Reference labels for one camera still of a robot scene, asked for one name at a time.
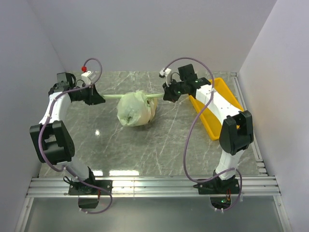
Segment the pale green plastic bag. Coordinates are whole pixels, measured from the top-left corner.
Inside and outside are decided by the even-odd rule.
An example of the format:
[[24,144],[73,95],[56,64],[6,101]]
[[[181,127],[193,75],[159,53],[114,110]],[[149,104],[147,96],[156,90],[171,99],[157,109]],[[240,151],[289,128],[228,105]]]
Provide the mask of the pale green plastic bag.
[[124,127],[143,126],[151,122],[155,116],[158,100],[163,93],[147,93],[143,90],[126,94],[103,95],[104,99],[116,99],[117,118]]

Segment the yellow plastic tray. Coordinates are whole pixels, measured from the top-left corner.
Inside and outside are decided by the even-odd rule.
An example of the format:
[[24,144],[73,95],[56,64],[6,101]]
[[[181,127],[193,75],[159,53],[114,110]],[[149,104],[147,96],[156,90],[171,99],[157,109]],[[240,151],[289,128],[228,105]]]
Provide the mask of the yellow plastic tray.
[[199,90],[197,99],[189,97],[196,112],[203,112],[200,120],[213,141],[220,137],[223,120],[228,115],[235,116],[244,110],[222,78],[214,79],[214,89],[213,100],[207,109],[203,107],[210,99],[211,85],[206,85],[204,89]]

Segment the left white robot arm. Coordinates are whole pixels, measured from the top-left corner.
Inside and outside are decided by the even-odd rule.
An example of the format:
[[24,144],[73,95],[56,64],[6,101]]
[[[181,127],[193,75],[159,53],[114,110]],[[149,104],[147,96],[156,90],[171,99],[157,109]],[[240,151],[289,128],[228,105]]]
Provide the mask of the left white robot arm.
[[87,105],[105,102],[94,84],[98,78],[95,72],[85,71],[79,79],[79,86],[74,74],[58,73],[57,82],[48,92],[49,103],[43,118],[29,129],[39,161],[56,172],[67,171],[72,176],[68,183],[74,188],[80,185],[85,194],[94,193],[97,182],[92,170],[75,158],[75,145],[64,119],[72,102]]

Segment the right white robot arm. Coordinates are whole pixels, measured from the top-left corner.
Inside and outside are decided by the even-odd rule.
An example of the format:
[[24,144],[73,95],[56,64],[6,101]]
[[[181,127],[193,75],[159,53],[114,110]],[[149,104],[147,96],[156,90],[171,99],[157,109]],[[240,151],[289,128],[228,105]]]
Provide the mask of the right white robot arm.
[[181,95],[188,94],[209,109],[221,125],[219,144],[222,154],[216,167],[213,189],[225,192],[229,180],[236,174],[240,157],[253,142],[253,117],[249,111],[242,111],[229,103],[214,88],[214,81],[199,78],[192,64],[178,69],[180,81],[172,78],[172,71],[163,68],[159,76],[165,79],[163,84],[165,101],[176,102]]

